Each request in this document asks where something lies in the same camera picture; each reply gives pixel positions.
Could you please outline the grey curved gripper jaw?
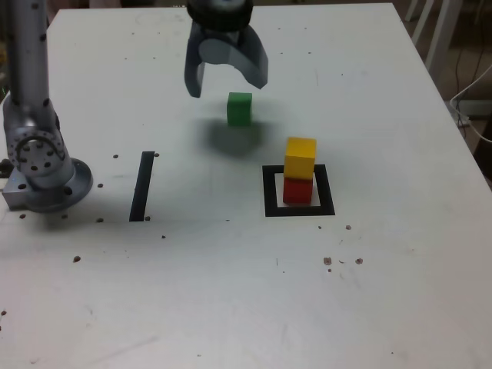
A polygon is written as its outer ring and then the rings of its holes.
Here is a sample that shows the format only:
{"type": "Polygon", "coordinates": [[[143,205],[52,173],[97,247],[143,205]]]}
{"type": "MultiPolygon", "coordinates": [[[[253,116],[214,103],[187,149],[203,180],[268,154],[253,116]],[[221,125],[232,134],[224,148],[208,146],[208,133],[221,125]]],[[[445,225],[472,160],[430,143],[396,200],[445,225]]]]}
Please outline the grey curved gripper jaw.
{"type": "Polygon", "coordinates": [[[249,26],[242,43],[226,43],[217,39],[204,40],[199,48],[203,62],[230,65],[254,87],[262,89],[268,83],[268,57],[255,30],[249,26]]]}
{"type": "Polygon", "coordinates": [[[201,97],[204,62],[200,56],[199,48],[203,41],[203,28],[200,25],[192,25],[184,65],[184,82],[189,95],[193,98],[201,97]]]}

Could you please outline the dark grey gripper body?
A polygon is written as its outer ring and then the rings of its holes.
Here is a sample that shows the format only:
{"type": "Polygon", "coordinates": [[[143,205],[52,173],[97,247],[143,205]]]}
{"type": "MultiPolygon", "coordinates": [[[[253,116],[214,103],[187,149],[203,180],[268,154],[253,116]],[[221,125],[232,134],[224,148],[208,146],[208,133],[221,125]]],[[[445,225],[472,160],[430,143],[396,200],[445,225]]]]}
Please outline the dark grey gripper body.
{"type": "Polygon", "coordinates": [[[226,43],[242,43],[244,41],[244,35],[246,34],[249,26],[240,28],[238,31],[232,32],[219,32],[205,28],[198,23],[194,23],[194,29],[198,32],[198,35],[203,40],[217,39],[226,43]]]}

